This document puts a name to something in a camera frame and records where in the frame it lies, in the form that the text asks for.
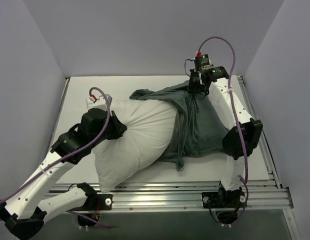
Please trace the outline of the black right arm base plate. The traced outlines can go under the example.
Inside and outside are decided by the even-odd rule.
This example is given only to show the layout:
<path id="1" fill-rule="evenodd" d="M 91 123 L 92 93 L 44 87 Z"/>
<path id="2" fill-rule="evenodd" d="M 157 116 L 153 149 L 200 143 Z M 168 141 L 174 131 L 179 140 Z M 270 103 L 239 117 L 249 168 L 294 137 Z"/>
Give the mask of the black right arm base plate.
<path id="1" fill-rule="evenodd" d="M 209 206 L 212 209 L 242 208 L 246 201 L 245 193 L 242 190 L 202 192 L 201 198 L 202 205 L 206 209 L 208 209 Z"/>

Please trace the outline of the zebra and grey plush pillowcase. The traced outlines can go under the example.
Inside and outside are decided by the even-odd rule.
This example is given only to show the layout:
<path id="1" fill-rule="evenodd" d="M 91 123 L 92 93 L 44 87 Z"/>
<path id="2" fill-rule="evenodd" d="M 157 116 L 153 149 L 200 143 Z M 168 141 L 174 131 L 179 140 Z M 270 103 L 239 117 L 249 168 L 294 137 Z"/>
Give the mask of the zebra and grey plush pillowcase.
<path id="1" fill-rule="evenodd" d="M 225 153 L 222 141 L 228 133 L 207 96 L 188 92 L 188 81 L 158 91 L 137 89 L 131 100 L 159 100 L 177 109 L 171 142 L 157 159 L 183 170 L 184 157 L 200 158 Z"/>

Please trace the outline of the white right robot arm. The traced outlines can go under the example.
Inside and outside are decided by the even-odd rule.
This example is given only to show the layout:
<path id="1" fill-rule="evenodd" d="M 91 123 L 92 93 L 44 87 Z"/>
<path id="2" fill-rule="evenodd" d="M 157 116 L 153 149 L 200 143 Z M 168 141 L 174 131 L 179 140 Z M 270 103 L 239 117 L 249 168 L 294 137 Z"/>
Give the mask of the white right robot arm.
<path id="1" fill-rule="evenodd" d="M 239 192 L 242 183 L 248 180 L 248 157 L 259 143 L 263 124 L 243 106 L 223 66 L 214 66 L 208 54 L 201 52 L 192 61 L 188 92 L 208 97 L 228 131 L 222 139 L 226 170 L 217 193 L 218 203 L 227 207 L 235 201 L 234 192 Z"/>

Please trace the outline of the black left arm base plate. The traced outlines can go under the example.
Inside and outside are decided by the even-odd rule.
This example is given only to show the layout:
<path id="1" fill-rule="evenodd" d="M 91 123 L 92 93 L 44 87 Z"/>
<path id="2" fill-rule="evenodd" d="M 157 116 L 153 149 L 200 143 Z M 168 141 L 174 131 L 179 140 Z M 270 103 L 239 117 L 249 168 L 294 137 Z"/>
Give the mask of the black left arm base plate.
<path id="1" fill-rule="evenodd" d="M 96 194 L 88 196 L 83 205 L 73 207 L 71 211 L 109 211 L 112 209 L 112 194 Z"/>

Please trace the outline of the white pillow insert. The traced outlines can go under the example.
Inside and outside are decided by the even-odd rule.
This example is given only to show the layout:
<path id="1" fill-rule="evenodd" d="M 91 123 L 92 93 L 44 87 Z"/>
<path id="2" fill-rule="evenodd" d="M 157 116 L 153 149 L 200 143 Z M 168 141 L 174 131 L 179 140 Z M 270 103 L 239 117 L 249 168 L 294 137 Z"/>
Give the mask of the white pillow insert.
<path id="1" fill-rule="evenodd" d="M 153 164 L 171 143 L 177 109 L 161 100 L 116 100 L 111 103 L 127 129 L 114 140 L 93 148 L 102 193 Z"/>

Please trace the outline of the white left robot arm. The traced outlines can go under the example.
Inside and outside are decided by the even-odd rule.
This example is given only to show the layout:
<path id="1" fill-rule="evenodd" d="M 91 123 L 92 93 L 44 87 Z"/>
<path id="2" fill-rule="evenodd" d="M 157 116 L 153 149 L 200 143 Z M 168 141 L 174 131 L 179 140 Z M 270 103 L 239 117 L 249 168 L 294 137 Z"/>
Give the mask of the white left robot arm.
<path id="1" fill-rule="evenodd" d="M 45 199 L 52 186 L 94 147 L 104 140 L 117 140 L 127 126 L 114 111 L 92 108 L 81 121 L 61 134 L 28 180 L 5 199 L 0 199 L 0 220 L 19 240 L 34 237 L 50 219 L 72 209 L 92 210 L 98 194 L 88 183 L 77 183 L 64 193 Z"/>

